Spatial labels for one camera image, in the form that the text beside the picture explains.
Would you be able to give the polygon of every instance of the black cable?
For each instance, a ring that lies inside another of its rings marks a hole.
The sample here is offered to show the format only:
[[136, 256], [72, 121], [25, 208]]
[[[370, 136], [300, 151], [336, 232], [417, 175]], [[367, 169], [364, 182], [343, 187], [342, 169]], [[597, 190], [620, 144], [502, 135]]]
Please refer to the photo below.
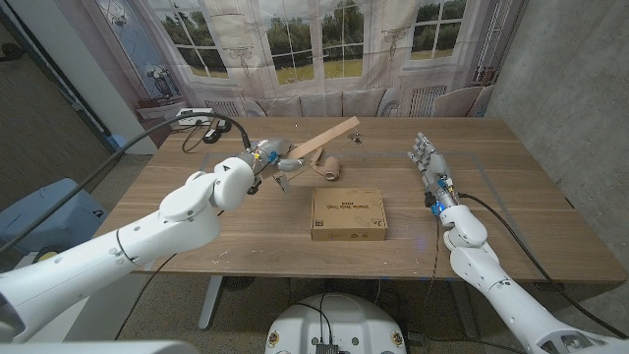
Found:
[[[325, 297], [325, 290], [323, 290], [323, 294], [321, 294], [321, 301], [319, 301], [318, 303], [318, 309], [319, 309], [318, 324], [321, 326], [321, 343], [323, 343], [323, 319], [321, 318], [321, 316], [323, 316], [323, 298]], [[330, 340], [328, 341], [328, 344], [332, 344], [331, 335], [330, 335]]]
[[[295, 305], [306, 306], [309, 309], [313, 309], [313, 310], [317, 311], [319, 313], [320, 317], [323, 316], [323, 318], [327, 322], [327, 329], [329, 330], [329, 335], [330, 335], [329, 343], [332, 344], [332, 326], [330, 325], [330, 321], [327, 319], [327, 316], [323, 313], [323, 311], [318, 309], [318, 308], [316, 308], [315, 306], [310, 306], [308, 304], [295, 303]], [[323, 343], [323, 334], [321, 334], [321, 344], [322, 343]]]
[[161, 140], [161, 142], [159, 142], [159, 144], [157, 145], [157, 147], [159, 148], [159, 147], [161, 147], [161, 146], [162, 146], [162, 144], [166, 143], [166, 139], [168, 139], [168, 137], [170, 137], [171, 135], [176, 134], [176, 133], [181, 133], [181, 132], [186, 132], [186, 131], [189, 131], [189, 130], [191, 130], [191, 129], [192, 129], [192, 128], [194, 128], [194, 127], [195, 127], [195, 126], [188, 126], [188, 127], [185, 127], [185, 128], [180, 128], [180, 129], [173, 129], [173, 130], [171, 130], [168, 134], [166, 134], [166, 136], [164, 137], [164, 139], [162, 139], [162, 140]]
[[293, 290], [291, 289], [291, 278], [286, 278], [288, 280], [288, 305], [291, 304], [291, 299], [293, 298]]
[[517, 350], [517, 349], [513, 349], [513, 348], [509, 348], [508, 346], [505, 345], [501, 345], [501, 344], [496, 344], [496, 343], [491, 343], [491, 342], [487, 342], [484, 340], [479, 340], [479, 339], [473, 339], [473, 338], [460, 338], [460, 339], [456, 339], [456, 338], [432, 338], [429, 337], [427, 335], [424, 334], [424, 337], [426, 339], [432, 340], [432, 341], [438, 341], [438, 342], [471, 342], [471, 343], [478, 343], [478, 344], [482, 344], [482, 345], [489, 345], [492, 347], [496, 347], [496, 348], [500, 348], [503, 350], [508, 350], [510, 352], [514, 352], [514, 353], [518, 353], [518, 354], [526, 354], [524, 351], [521, 350]]
[[432, 285], [434, 284], [434, 276], [436, 275], [436, 264], [439, 258], [439, 217], [435, 216], [434, 220], [436, 221], [436, 251], [434, 252], [434, 266], [432, 267], [432, 277], [430, 278], [429, 291], [426, 293], [426, 298], [424, 299], [424, 305], [422, 309], [422, 317], [426, 313], [426, 307], [429, 302], [430, 291], [432, 290]]
[[467, 198], [467, 199], [473, 200], [474, 202], [476, 202], [476, 203], [480, 204], [481, 206], [485, 207], [495, 217], [497, 217], [498, 220], [500, 220], [500, 222], [502, 222], [504, 227], [507, 228], [507, 230], [509, 231], [511, 236], [513, 236], [513, 238], [518, 243], [518, 245], [520, 246], [522, 251], [524, 251], [524, 253], [529, 258], [529, 260], [531, 260], [533, 265], [540, 271], [540, 273], [543, 275], [543, 277], [546, 278], [548, 283], [550, 283], [550, 285], [552, 285], [554, 287], [555, 291], [558, 292], [561, 296], [563, 296], [563, 298], [566, 299], [566, 301], [568, 301], [570, 303], [570, 305], [574, 306], [575, 309], [579, 310], [583, 315], [587, 316], [590, 320], [596, 322], [600, 326], [602, 326], [605, 329], [609, 330], [610, 332], [614, 333], [615, 335], [617, 335], [621, 339], [629, 338], [627, 336], [627, 334], [623, 333], [622, 331], [620, 331], [619, 329], [617, 329], [613, 325], [608, 324], [607, 322], [599, 319], [597, 316], [592, 314], [590, 311], [584, 309], [581, 305], [579, 305], [578, 302], [574, 301], [568, 294], [566, 294], [566, 292], [550, 277], [550, 275], [548, 275], [548, 273], [545, 271], [545, 269], [542, 267], [542, 265], [540, 265], [540, 263], [535, 259], [535, 257], [533, 257], [533, 254], [531, 254], [531, 251], [529, 251], [529, 249], [526, 247], [526, 245], [524, 245], [522, 240], [520, 240], [520, 237], [518, 237], [518, 235], [511, 228], [511, 226], [491, 206], [489, 206], [487, 203], [481, 201], [480, 199], [478, 199], [478, 198], [476, 198], [476, 197], [474, 197], [472, 195], [466, 194], [466, 193], [459, 193], [459, 197], [460, 198]]
[[0, 255], [2, 255], [7, 250], [9, 250], [13, 246], [15, 246], [18, 242], [22, 241], [22, 239], [27, 237], [31, 233], [32, 230], [34, 230], [37, 226], [39, 226], [42, 222], [44, 222], [48, 217], [50, 217], [50, 215], [55, 213], [55, 211], [57, 211], [60, 207], [62, 207], [67, 201], [69, 201], [78, 192], [82, 191], [83, 188], [92, 179], [94, 179], [100, 172], [102, 172], [105, 168], [107, 168], [107, 166], [111, 162], [113, 162], [114, 160], [119, 159], [122, 156], [122, 154], [125, 153], [126, 150], [128, 150], [130, 147], [135, 145], [137, 142], [139, 142], [140, 140], [146, 138], [147, 136], [149, 136], [150, 134], [155, 132], [157, 129], [159, 129], [159, 128], [165, 126], [165, 125], [169, 125], [169, 124], [174, 123], [174, 122], [176, 122], [176, 121], [178, 121], [180, 119], [193, 118], [193, 117], [199, 117], [199, 116], [202, 116], [202, 117], [216, 117], [216, 118], [227, 120], [227, 121], [231, 122], [233, 125], [236, 126], [236, 128], [238, 128], [238, 130], [241, 131], [241, 135], [243, 137], [243, 146], [245, 146], [245, 149], [251, 149], [252, 144], [249, 141], [249, 137], [247, 136], [247, 133], [245, 132], [245, 129], [243, 128], [243, 126], [241, 126], [238, 122], [236, 122], [232, 118], [226, 117], [226, 116], [224, 116], [222, 114], [218, 114], [218, 113], [214, 113], [214, 112], [197, 112], [197, 113], [181, 114], [179, 116], [176, 116], [176, 117], [173, 117], [173, 118], [169, 118], [169, 119], [167, 119], [167, 120], [165, 120], [163, 122], [160, 122], [159, 124], [155, 125], [154, 127], [148, 129], [147, 131], [145, 131], [145, 132], [143, 132], [141, 134], [138, 134], [133, 139], [131, 139], [128, 143], [126, 143], [123, 147], [121, 147], [120, 149], [116, 150], [116, 152], [114, 152], [111, 156], [109, 156], [109, 158], [107, 158], [105, 160], [105, 162], [103, 162], [100, 166], [98, 166], [98, 168], [96, 168], [93, 172], [91, 172], [79, 185], [77, 185], [77, 187], [75, 187], [75, 189], [73, 189], [65, 197], [60, 199], [59, 202], [55, 203], [54, 206], [51, 206], [45, 213], [43, 213], [40, 217], [38, 217], [35, 221], [33, 221], [29, 226], [27, 226], [24, 230], [22, 230], [22, 232], [20, 232], [20, 234], [18, 236], [16, 236], [11, 241], [7, 242], [4, 246], [2, 246], [2, 248], [0, 248]]
[[161, 264], [159, 266], [159, 268], [155, 271], [155, 273], [153, 273], [150, 278], [146, 281], [146, 283], [144, 284], [144, 286], [142, 287], [142, 290], [140, 290], [140, 294], [138, 294], [138, 297], [136, 298], [136, 302], [134, 302], [134, 305], [131, 307], [131, 310], [129, 310], [129, 314], [125, 317], [125, 320], [122, 322], [122, 325], [120, 326], [120, 329], [118, 329], [118, 333], [116, 333], [116, 337], [114, 338], [114, 340], [118, 340], [118, 337], [120, 336], [120, 333], [122, 333], [123, 328], [125, 327], [125, 325], [127, 324], [127, 321], [129, 320], [129, 318], [131, 317], [131, 314], [133, 313], [134, 309], [136, 308], [136, 306], [138, 305], [138, 302], [140, 301], [140, 298], [142, 297], [142, 294], [144, 294], [144, 291], [146, 290], [146, 288], [148, 287], [148, 285], [150, 284], [150, 282], [155, 278], [155, 276], [159, 273], [159, 271], [164, 268], [164, 266], [166, 266], [166, 264], [168, 262], [170, 262], [170, 260], [174, 259], [175, 256], [177, 256], [177, 254], [174, 254], [172, 256], [170, 256], [168, 258], [168, 260], [166, 260], [163, 264]]
[[195, 128], [190, 132], [190, 134], [186, 137], [186, 139], [184, 140], [184, 143], [181, 144], [181, 151], [183, 151], [184, 153], [190, 153], [190, 151], [192, 151], [193, 149], [195, 149], [196, 147], [199, 146], [199, 144], [203, 141], [203, 137], [205, 136], [205, 134], [207, 134], [209, 132], [209, 130], [211, 129], [211, 124], [209, 125], [209, 127], [207, 127], [207, 131], [205, 132], [205, 134], [203, 134], [200, 139], [197, 141], [196, 144], [194, 144], [192, 147], [190, 148], [186, 148], [186, 144], [188, 143], [188, 140], [197, 132], [197, 130], [199, 129], [200, 125], [196, 125]]

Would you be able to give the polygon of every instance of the wall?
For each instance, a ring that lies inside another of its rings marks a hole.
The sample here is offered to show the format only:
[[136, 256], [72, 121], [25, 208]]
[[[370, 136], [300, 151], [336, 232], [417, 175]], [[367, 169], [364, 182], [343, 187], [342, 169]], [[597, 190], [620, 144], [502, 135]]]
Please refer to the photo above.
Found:
[[530, 1], [486, 113], [506, 121], [625, 265], [628, 39], [626, 1]]
[[[10, 4], [112, 133], [128, 141], [144, 131], [54, 0], [14, 0]], [[142, 154], [155, 151], [150, 139], [128, 150]]]

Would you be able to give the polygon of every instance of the radiator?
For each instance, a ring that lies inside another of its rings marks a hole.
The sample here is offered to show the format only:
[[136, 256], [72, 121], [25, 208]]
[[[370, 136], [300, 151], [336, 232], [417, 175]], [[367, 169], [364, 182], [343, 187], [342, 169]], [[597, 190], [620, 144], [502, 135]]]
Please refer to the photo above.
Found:
[[230, 101], [209, 101], [205, 102], [207, 108], [213, 108], [218, 114], [226, 115], [228, 117], [238, 117], [238, 110], [236, 104]]
[[411, 98], [410, 117], [434, 116], [434, 99], [445, 93], [445, 86], [415, 88]]

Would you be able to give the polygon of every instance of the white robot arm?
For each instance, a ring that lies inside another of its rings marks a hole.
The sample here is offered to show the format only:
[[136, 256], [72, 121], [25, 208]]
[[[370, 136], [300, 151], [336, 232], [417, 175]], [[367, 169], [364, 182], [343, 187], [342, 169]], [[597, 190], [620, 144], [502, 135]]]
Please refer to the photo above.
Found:
[[528, 353], [615, 353], [629, 342], [593, 334], [564, 324], [515, 282], [499, 264], [486, 241], [487, 231], [454, 193], [443, 156], [418, 133], [409, 157], [422, 172], [426, 206], [450, 227], [443, 235], [450, 264], [489, 300]]
[[287, 160], [291, 145], [264, 140], [237, 157], [196, 172], [166, 196], [159, 210], [35, 265], [0, 274], [0, 332], [24, 342], [67, 308], [105, 285], [157, 258], [199, 248], [221, 228], [217, 209], [234, 210], [261, 182], [269, 164], [296, 170], [303, 160]]

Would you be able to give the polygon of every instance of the cardboard box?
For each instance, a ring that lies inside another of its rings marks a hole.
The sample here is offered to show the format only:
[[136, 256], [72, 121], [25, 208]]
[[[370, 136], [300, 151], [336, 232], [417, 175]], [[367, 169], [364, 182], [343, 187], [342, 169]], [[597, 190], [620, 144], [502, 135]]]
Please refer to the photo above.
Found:
[[313, 241], [383, 241], [386, 217], [377, 189], [316, 188]]

